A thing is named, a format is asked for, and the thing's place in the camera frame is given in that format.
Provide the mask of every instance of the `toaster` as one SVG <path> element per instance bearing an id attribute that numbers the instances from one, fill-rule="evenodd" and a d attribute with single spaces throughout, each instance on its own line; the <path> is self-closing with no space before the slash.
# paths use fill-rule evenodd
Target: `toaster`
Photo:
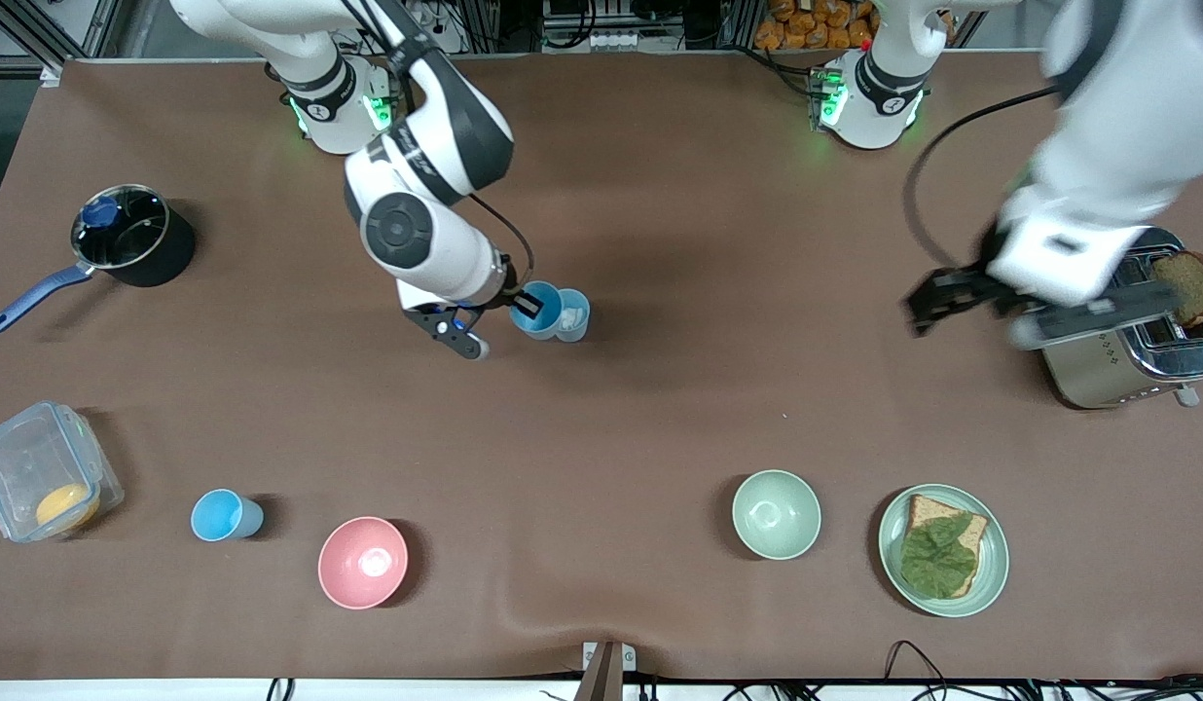
<path id="1" fill-rule="evenodd" d="M 1121 259 L 1109 287 L 1148 283 L 1150 263 L 1185 251 L 1177 236 L 1149 227 Z M 1203 381 L 1203 323 L 1177 325 L 1172 314 L 1150 322 L 1043 347 L 1060 397 L 1081 409 L 1174 394 L 1181 406 L 1198 404 Z"/>

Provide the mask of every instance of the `pink bowl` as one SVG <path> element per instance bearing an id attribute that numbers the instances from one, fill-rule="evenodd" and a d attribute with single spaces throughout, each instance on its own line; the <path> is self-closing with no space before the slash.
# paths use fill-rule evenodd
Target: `pink bowl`
<path id="1" fill-rule="evenodd" d="M 407 541 L 387 519 L 349 519 L 325 541 L 316 574 L 333 604 L 371 608 L 389 599 L 407 576 Z"/>

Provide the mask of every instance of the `clear container lid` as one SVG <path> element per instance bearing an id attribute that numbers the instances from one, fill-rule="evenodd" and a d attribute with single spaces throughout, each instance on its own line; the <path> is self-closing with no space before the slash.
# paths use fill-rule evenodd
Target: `clear container lid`
<path id="1" fill-rule="evenodd" d="M 0 426 L 0 528 L 29 542 L 94 515 L 105 470 L 100 445 L 67 406 L 41 402 Z"/>

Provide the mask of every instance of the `bread rolls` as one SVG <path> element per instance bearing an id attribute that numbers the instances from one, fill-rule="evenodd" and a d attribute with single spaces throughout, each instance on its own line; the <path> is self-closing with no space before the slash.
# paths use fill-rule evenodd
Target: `bread rolls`
<path id="1" fill-rule="evenodd" d="M 875 36 L 869 34 L 869 23 L 865 19 L 852 19 L 848 23 L 848 43 L 854 46 L 854 48 L 860 48 L 860 46 L 865 46 L 865 43 L 873 40 Z"/>
<path id="2" fill-rule="evenodd" d="M 798 11 L 796 0 L 770 0 L 770 13 L 777 22 L 786 23 Z"/>
<path id="3" fill-rule="evenodd" d="M 805 37 L 805 48 L 825 48 L 825 44 L 828 44 L 828 30 L 829 26 L 824 25 L 824 23 L 819 23 L 812 28 L 808 36 Z"/>
<path id="4" fill-rule="evenodd" d="M 831 28 L 848 26 L 848 19 L 852 18 L 852 5 L 842 0 L 828 0 L 828 5 L 831 8 L 831 12 L 828 13 L 828 25 Z"/>
<path id="5" fill-rule="evenodd" d="M 753 35 L 753 46 L 758 49 L 765 49 L 765 52 L 774 52 L 778 48 L 780 43 L 783 43 L 783 25 L 782 23 L 766 22 L 757 25 L 757 34 Z"/>
<path id="6" fill-rule="evenodd" d="M 828 48 L 847 48 L 848 30 L 846 28 L 829 28 Z"/>
<path id="7" fill-rule="evenodd" d="M 796 34 L 810 34 L 814 26 L 817 22 L 812 13 L 794 13 L 793 18 L 788 19 L 788 31 Z"/>

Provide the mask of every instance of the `toast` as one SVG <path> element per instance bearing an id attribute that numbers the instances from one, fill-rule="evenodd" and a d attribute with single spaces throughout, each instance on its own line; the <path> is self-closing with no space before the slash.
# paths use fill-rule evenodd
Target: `toast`
<path id="1" fill-rule="evenodd" d="M 921 497 L 920 494 L 914 494 L 913 500 L 909 501 L 909 529 L 924 524 L 928 519 L 940 519 L 944 516 L 956 516 L 962 515 L 966 511 L 964 509 L 956 509 L 956 506 L 949 506 L 943 501 L 935 501 L 930 497 Z M 970 528 L 966 528 L 966 533 L 961 534 L 961 537 L 956 539 L 959 545 L 964 545 L 974 558 L 982 562 L 979 558 L 979 548 L 983 542 L 983 531 L 986 529 L 986 524 L 990 523 L 986 516 L 974 515 L 974 518 L 970 522 Z M 970 578 L 966 578 L 966 583 L 961 586 L 960 589 L 952 593 L 948 599 L 961 599 L 965 594 L 970 593 L 970 587 L 974 584 L 974 577 L 978 576 L 978 568 L 971 572 Z"/>
<path id="2" fill-rule="evenodd" d="M 1150 263 L 1155 279 L 1175 289 L 1180 307 L 1174 310 L 1177 323 L 1195 327 L 1203 323 L 1203 254 L 1181 251 Z"/>

